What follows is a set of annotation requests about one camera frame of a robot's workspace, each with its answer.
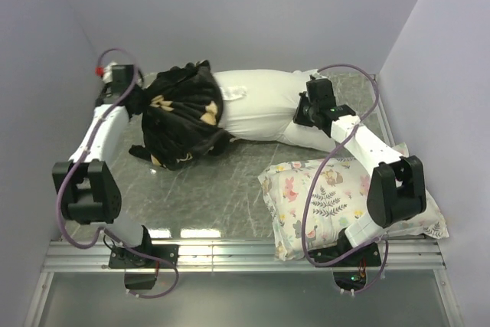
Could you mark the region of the black floral plush pillowcase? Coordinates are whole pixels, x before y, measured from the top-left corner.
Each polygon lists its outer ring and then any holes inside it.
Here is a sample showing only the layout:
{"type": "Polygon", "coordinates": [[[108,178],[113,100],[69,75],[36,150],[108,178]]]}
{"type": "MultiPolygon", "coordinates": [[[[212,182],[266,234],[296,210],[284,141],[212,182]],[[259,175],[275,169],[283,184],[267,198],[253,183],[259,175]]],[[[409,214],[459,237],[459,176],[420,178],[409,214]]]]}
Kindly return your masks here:
{"type": "Polygon", "coordinates": [[[147,87],[129,95],[129,114],[142,117],[142,145],[129,154],[177,170],[205,155],[217,156],[231,134],[219,127],[224,99],[208,60],[157,73],[147,87]]]}

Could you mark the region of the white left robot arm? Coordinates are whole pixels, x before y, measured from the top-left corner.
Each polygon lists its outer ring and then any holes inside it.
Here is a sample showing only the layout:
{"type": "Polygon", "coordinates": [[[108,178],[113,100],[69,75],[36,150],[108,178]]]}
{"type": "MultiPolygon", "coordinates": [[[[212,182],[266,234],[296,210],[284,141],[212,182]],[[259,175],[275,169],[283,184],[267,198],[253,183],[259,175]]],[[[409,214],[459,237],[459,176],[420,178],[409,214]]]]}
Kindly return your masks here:
{"type": "Polygon", "coordinates": [[[52,169],[57,225],[78,249],[90,249],[105,235],[117,256],[147,267],[155,255],[149,231],[122,214],[122,195],[109,170],[119,138],[135,113],[131,104],[142,73],[131,64],[110,64],[96,72],[110,79],[96,99],[91,124],[75,153],[52,169]]]}

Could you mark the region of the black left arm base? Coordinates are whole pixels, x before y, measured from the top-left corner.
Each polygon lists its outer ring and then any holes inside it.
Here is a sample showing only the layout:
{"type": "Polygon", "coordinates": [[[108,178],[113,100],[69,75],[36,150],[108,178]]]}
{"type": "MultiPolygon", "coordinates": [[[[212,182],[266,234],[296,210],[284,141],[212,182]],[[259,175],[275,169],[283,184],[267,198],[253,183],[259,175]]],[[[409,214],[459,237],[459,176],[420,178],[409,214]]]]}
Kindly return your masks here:
{"type": "Polygon", "coordinates": [[[129,291],[151,290],[160,270],[173,270],[178,262],[177,244],[157,244],[149,248],[144,257],[121,248],[113,247],[109,257],[110,270],[124,271],[124,285],[129,291]]]}

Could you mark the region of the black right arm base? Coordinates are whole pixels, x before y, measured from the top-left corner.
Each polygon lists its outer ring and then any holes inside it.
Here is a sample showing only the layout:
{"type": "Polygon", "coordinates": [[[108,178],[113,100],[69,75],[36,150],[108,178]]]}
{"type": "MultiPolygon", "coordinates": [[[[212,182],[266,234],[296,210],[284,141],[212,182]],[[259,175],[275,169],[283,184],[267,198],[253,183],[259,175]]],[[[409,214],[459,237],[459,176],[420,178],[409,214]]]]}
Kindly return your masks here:
{"type": "MultiPolygon", "coordinates": [[[[316,263],[328,263],[340,257],[351,249],[349,243],[338,244],[317,250],[310,250],[309,256],[316,263]]],[[[368,267],[381,267],[381,252],[376,243],[362,247],[339,262],[332,264],[333,280],[341,293],[349,292],[354,295],[368,285],[368,267]]]]}

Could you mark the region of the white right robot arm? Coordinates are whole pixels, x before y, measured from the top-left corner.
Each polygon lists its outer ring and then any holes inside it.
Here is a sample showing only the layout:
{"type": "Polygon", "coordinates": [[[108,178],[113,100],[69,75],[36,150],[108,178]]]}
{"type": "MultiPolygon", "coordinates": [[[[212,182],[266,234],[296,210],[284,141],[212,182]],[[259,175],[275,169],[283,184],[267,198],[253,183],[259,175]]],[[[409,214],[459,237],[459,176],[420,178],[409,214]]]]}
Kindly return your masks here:
{"type": "Polygon", "coordinates": [[[415,155],[402,156],[384,143],[352,108],[338,105],[329,79],[311,77],[305,85],[294,123],[323,131],[358,160],[370,179],[367,211],[340,231],[334,246],[337,257],[329,262],[352,266],[391,225],[426,210],[423,164],[415,155]]]}

